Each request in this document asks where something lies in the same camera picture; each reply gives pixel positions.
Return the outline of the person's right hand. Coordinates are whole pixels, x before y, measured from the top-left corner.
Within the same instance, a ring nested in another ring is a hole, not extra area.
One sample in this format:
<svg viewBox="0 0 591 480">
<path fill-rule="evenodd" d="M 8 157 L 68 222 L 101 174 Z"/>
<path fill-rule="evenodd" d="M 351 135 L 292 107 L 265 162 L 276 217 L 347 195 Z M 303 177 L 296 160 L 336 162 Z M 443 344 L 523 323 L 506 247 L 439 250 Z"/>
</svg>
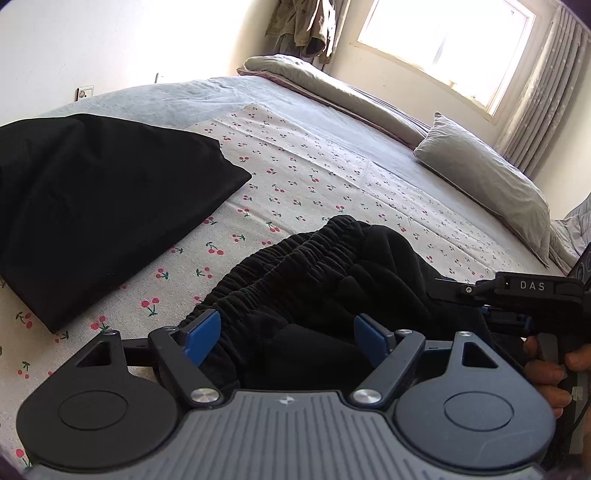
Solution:
<svg viewBox="0 0 591 480">
<path fill-rule="evenodd" d="M 567 376 L 566 370 L 583 372 L 590 370 L 591 348 L 583 345 L 576 351 L 566 355 L 566 366 L 539 359 L 539 342 L 536 337 L 528 337 L 524 350 L 530 361 L 524 368 L 526 378 L 549 403 L 554 417 L 560 418 L 564 409 L 571 403 L 572 396 L 558 384 Z"/>
</svg>

